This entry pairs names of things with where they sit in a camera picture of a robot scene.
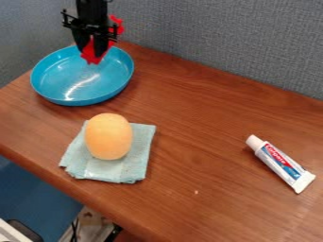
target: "blue bowl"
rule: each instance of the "blue bowl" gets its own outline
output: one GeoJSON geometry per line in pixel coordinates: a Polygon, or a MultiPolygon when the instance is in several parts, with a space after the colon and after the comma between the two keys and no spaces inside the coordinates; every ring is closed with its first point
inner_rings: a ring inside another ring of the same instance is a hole
{"type": "Polygon", "coordinates": [[[64,106],[86,106],[108,100],[127,87],[134,73],[128,53],[111,47],[99,65],[88,65],[76,46],[60,49],[35,66],[35,91],[64,106]]]}

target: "napkin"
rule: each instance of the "napkin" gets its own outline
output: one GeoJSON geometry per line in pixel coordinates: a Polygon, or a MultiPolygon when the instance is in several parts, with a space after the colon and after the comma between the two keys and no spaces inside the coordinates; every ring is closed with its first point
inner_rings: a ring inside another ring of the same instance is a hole
{"type": "Polygon", "coordinates": [[[92,179],[104,182],[135,183],[146,178],[150,160],[150,144],[156,126],[132,124],[132,145],[127,155],[119,160],[104,161],[95,158],[84,143],[83,124],[80,133],[70,144],[59,166],[66,167],[76,179],[92,179]]]}

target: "wood grain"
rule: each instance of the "wood grain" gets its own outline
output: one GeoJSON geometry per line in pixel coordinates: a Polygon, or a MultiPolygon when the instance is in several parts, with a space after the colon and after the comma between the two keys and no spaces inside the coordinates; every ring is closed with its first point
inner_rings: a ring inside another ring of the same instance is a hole
{"type": "Polygon", "coordinates": [[[323,102],[131,43],[126,90],[88,107],[50,103],[30,74],[0,90],[0,151],[147,241],[322,241],[323,102]],[[74,180],[58,167],[84,120],[154,124],[147,178],[74,180]],[[301,195],[245,140],[271,141],[315,175],[301,195]]]}

